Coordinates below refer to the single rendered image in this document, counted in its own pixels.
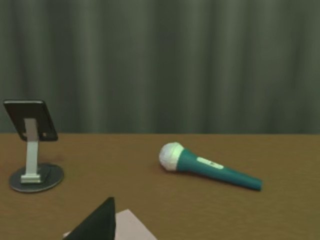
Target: dark green curtain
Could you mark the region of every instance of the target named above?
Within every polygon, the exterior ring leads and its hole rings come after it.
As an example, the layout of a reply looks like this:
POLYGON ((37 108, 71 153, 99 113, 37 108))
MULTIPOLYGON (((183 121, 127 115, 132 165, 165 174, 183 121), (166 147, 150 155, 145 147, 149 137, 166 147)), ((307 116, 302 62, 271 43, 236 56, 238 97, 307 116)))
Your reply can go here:
POLYGON ((0 0, 0 98, 45 100, 68 133, 319 133, 319 9, 0 0))

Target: microphone handle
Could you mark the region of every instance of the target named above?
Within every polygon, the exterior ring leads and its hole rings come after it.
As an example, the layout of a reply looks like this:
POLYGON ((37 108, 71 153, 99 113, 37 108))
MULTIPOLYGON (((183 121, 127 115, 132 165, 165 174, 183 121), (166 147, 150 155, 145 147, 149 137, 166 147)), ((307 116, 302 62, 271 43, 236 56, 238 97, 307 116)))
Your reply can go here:
POLYGON ((198 157, 186 148, 183 149, 180 154, 176 170, 179 172, 192 172, 204 175, 212 179, 218 179, 257 191, 261 190, 263 184, 260 179, 235 171, 205 158, 198 157))

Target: paper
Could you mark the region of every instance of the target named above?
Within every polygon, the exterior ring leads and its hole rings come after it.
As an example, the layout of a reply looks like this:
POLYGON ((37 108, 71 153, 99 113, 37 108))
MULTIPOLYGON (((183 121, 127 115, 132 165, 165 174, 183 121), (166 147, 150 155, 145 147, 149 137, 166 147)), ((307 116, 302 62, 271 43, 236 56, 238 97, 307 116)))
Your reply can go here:
POLYGON ((117 213, 115 223, 115 240, 157 240, 129 209, 117 213))

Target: tablet stand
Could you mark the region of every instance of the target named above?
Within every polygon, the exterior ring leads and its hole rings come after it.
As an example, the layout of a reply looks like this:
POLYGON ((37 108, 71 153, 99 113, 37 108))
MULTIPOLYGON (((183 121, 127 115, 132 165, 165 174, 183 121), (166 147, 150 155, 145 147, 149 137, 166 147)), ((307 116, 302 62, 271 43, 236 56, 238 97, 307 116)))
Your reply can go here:
POLYGON ((49 163, 38 164, 39 133, 37 121, 25 118, 26 164, 9 179, 12 189, 23 193, 42 192, 59 184, 64 171, 61 167, 49 163))

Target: teal microphone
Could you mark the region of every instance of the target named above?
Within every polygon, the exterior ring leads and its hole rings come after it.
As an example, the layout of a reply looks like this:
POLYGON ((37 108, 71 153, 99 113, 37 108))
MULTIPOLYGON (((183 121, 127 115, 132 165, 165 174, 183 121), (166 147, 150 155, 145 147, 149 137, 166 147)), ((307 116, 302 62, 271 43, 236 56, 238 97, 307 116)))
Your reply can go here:
POLYGON ((164 145, 159 160, 168 171, 191 172, 257 191, 262 188, 260 179, 197 156, 178 142, 164 145))

